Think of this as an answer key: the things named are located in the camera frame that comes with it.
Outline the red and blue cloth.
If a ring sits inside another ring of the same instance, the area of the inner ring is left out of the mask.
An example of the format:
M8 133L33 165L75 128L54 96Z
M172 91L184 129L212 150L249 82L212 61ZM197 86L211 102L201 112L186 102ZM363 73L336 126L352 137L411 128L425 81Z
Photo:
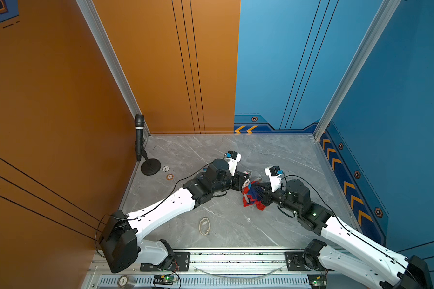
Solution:
M255 205L260 211L264 211L266 206L262 203L264 188L259 181L252 181L242 190L242 202L244 207Z

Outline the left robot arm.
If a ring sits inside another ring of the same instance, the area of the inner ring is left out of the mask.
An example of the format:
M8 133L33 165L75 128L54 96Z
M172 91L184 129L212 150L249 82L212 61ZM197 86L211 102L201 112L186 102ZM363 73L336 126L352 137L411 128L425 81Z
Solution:
M235 164L223 159L212 161L183 187L165 199L138 211L111 214L98 243L112 273L120 273L135 262L147 263L159 270L168 270L176 255L170 244L145 237L173 218L192 211L212 200L217 193L241 191L249 175L239 172Z

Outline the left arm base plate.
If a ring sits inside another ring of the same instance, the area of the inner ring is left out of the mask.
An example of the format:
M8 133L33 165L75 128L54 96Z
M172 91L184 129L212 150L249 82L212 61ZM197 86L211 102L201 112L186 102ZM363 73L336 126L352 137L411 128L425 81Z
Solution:
M158 266L142 263L141 272L187 272L190 265L190 252L176 252L174 257L168 258Z

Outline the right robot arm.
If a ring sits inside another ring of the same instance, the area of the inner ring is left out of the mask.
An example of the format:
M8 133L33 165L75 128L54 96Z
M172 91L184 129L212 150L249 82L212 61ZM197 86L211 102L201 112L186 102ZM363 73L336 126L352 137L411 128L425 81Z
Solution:
M276 204L282 212L319 236L303 252L311 270L332 270L369 289L432 289L428 264L420 257L406 257L348 226L331 210L311 200L310 190L299 180L280 185L261 183L262 203Z

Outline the pink white watch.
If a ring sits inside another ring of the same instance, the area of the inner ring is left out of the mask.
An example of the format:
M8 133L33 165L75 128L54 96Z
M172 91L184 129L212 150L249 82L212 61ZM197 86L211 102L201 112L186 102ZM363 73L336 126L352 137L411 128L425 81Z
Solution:
M242 185L242 190L245 189L246 187L248 187L250 184L251 184L251 181L249 179L246 180L246 182L243 183L243 185Z

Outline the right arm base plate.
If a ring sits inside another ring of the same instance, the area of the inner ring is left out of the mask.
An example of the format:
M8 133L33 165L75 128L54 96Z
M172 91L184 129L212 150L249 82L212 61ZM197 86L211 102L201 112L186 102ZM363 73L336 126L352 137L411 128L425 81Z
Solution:
M288 251L284 253L285 263L289 272L317 271L316 264L309 265L302 252Z

